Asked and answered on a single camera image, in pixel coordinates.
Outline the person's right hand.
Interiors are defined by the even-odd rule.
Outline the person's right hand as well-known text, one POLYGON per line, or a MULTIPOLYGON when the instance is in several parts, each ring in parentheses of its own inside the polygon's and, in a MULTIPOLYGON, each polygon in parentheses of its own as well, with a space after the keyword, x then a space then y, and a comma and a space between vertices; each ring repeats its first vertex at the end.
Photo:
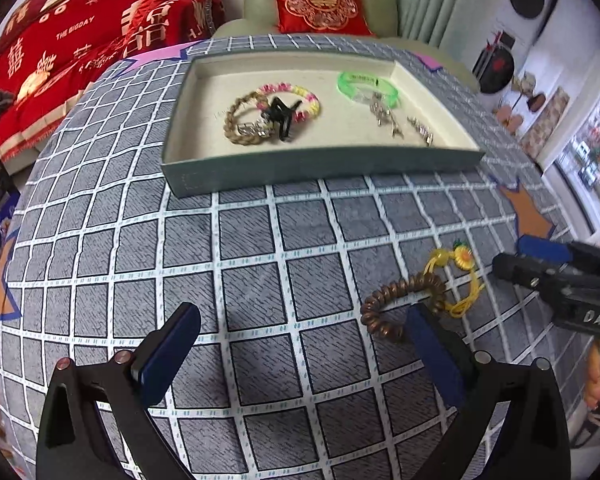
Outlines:
POLYGON ((600 404, 600 343, 597 340, 592 343, 590 352, 588 352, 586 369, 588 371, 586 372, 583 400, 588 408, 594 410, 600 404))

